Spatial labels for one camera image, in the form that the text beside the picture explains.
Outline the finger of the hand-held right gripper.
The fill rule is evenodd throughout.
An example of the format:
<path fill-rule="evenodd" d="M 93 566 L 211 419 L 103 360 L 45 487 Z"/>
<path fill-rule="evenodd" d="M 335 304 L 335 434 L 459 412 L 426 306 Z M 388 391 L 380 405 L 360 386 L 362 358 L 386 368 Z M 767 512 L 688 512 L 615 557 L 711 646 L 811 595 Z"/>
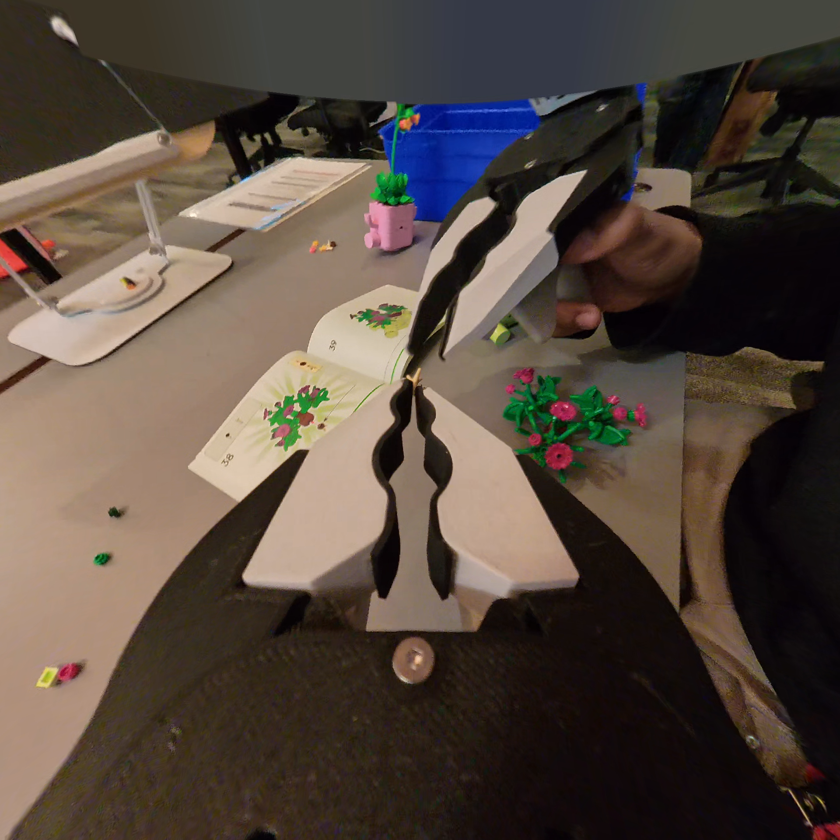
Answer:
<path fill-rule="evenodd" d="M 513 225 L 513 205 L 485 196 L 451 213 L 446 220 L 447 225 L 438 230 L 418 291 L 406 345 L 414 358 L 425 355 L 439 326 L 444 326 L 444 337 L 448 338 L 459 296 Z"/>
<path fill-rule="evenodd" d="M 555 331 L 557 301 L 589 300 L 582 269 L 561 265 L 550 229 L 585 175 L 586 171 L 561 175 L 520 203 L 511 231 L 458 294 L 441 342 L 441 358 L 484 338 L 508 314 L 531 341 L 546 343 Z"/>

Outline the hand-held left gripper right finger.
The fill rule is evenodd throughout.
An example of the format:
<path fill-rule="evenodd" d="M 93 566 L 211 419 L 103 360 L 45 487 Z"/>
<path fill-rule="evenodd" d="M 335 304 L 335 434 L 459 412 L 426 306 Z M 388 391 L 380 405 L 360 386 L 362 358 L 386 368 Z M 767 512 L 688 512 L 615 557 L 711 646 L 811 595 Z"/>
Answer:
<path fill-rule="evenodd" d="M 461 628 L 531 593 L 572 590 L 580 575 L 519 458 L 431 388 L 415 390 L 429 503 L 427 568 Z"/>

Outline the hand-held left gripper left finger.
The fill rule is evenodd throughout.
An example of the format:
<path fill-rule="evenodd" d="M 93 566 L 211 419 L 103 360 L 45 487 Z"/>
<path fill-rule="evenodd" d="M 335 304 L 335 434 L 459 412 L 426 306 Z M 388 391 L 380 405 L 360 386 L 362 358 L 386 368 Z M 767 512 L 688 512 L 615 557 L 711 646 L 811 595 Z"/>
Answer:
<path fill-rule="evenodd" d="M 243 573 L 250 587 L 389 594 L 400 561 L 391 480 L 414 385 L 385 385 L 307 453 Z"/>

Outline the toy flower plant brown base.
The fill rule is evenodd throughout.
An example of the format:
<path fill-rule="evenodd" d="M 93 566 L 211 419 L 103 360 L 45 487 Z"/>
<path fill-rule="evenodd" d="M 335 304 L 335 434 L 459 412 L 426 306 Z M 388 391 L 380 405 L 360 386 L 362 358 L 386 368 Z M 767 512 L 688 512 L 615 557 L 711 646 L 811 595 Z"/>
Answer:
<path fill-rule="evenodd" d="M 633 430 L 649 425 L 649 414 L 645 404 L 624 404 L 596 386 L 562 395 L 560 385 L 559 376 L 532 367 L 515 370 L 502 417 L 521 437 L 513 453 L 565 484 L 571 472 L 585 468 L 587 445 L 628 446 Z"/>

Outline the instruction booklet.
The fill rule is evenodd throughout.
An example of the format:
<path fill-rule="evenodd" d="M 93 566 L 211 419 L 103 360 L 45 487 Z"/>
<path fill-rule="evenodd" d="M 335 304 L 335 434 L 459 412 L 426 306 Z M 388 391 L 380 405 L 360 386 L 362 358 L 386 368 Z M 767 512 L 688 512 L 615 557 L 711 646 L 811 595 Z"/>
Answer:
<path fill-rule="evenodd" d="M 308 347 L 264 373 L 188 466 L 241 501 L 385 386 L 400 382 L 419 293 L 386 285 L 325 313 Z"/>

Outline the person's right forearm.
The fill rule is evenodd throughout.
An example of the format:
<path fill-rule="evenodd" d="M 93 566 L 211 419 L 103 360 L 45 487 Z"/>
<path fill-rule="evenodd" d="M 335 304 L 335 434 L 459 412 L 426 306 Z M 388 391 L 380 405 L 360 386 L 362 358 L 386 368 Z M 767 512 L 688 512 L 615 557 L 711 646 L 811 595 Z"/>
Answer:
<path fill-rule="evenodd" d="M 803 203 L 725 217 L 671 206 L 701 240 L 693 276 L 673 301 L 605 315 L 620 350 L 707 356 L 745 348 L 825 362 L 838 334 L 839 209 Z"/>

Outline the person's right hand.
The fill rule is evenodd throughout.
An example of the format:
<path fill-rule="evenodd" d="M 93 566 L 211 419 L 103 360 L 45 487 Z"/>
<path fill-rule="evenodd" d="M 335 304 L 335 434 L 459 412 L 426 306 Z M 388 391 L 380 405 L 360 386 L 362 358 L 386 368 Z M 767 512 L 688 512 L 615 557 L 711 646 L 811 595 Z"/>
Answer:
<path fill-rule="evenodd" d="M 554 338 L 597 329 L 607 313 L 678 296 L 697 271 L 701 249 L 692 223 L 635 203 L 614 205 L 563 254 L 563 265 L 582 268 L 590 301 L 557 301 Z"/>

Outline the pink brick planter with plant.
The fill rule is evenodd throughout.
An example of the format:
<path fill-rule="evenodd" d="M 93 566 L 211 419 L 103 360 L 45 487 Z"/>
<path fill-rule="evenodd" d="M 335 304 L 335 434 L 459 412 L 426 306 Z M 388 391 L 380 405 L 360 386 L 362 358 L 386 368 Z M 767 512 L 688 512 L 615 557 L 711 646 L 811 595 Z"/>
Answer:
<path fill-rule="evenodd" d="M 413 202 L 390 205 L 371 201 L 364 223 L 369 230 L 364 235 L 368 249 L 394 253 L 412 246 L 417 206 Z"/>

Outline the green leafy toy plant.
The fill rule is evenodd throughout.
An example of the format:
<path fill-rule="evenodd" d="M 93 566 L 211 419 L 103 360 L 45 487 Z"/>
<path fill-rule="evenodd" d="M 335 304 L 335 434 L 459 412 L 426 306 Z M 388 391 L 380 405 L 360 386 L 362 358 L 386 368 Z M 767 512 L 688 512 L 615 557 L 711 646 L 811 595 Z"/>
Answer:
<path fill-rule="evenodd" d="M 413 204 L 414 199 L 407 191 L 408 176 L 402 172 L 381 172 L 376 176 L 375 188 L 371 193 L 374 203 L 390 207 Z"/>

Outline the blue plastic bin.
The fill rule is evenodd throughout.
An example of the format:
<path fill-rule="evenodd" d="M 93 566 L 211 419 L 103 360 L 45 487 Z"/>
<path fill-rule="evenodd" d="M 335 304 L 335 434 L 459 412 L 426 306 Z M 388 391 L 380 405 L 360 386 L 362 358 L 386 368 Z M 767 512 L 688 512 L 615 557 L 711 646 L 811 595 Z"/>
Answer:
<path fill-rule="evenodd" d="M 643 107 L 642 86 L 634 88 Z M 489 194 L 485 170 L 513 141 L 536 129 L 563 106 L 593 93 L 563 94 L 535 100 L 436 103 L 413 106 L 419 122 L 396 146 L 397 172 L 408 176 L 408 193 L 416 205 L 414 222 L 445 220 L 461 201 Z M 391 149 L 393 124 L 383 129 Z"/>

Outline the clear printed sheet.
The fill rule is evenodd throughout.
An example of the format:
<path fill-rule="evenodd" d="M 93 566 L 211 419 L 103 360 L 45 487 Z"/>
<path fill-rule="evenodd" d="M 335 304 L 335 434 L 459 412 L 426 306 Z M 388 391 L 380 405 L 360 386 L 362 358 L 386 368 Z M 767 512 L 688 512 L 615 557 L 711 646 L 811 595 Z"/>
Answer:
<path fill-rule="evenodd" d="M 266 231 L 370 167 L 368 161 L 294 156 L 180 212 L 180 217 Z"/>

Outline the black chair wheel base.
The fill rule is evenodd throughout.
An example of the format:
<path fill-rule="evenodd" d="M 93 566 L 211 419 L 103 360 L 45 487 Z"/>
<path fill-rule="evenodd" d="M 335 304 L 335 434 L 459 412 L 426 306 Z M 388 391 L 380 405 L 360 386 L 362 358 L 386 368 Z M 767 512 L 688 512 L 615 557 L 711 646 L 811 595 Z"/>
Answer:
<path fill-rule="evenodd" d="M 815 91 L 780 91 L 776 111 L 761 125 L 760 133 L 769 137 L 789 121 L 805 121 L 791 145 L 781 156 L 735 164 L 713 170 L 693 197 L 706 197 L 727 190 L 761 182 L 760 198 L 773 207 L 782 205 L 790 195 L 812 191 L 820 196 L 839 199 L 839 188 L 823 174 L 801 161 L 805 140 L 819 119 L 839 116 L 839 88 Z"/>

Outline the black board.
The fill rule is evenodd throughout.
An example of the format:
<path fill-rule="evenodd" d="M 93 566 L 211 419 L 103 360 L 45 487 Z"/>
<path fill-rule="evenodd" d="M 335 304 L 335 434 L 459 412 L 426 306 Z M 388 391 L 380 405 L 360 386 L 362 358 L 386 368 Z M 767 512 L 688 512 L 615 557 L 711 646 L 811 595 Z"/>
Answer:
<path fill-rule="evenodd" d="M 55 15 L 30 2 L 1 2 L 2 183 L 266 99 L 263 91 L 104 66 L 56 34 Z"/>

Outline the red black desk frame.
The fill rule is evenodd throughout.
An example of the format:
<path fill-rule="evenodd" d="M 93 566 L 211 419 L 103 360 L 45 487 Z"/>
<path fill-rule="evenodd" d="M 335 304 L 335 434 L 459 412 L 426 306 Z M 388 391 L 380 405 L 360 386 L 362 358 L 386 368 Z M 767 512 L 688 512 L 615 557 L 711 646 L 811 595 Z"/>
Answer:
<path fill-rule="evenodd" d="M 56 267 L 54 240 L 39 238 L 29 227 L 19 226 L 1 233 L 1 257 L 17 273 L 33 273 L 50 285 L 62 279 Z"/>

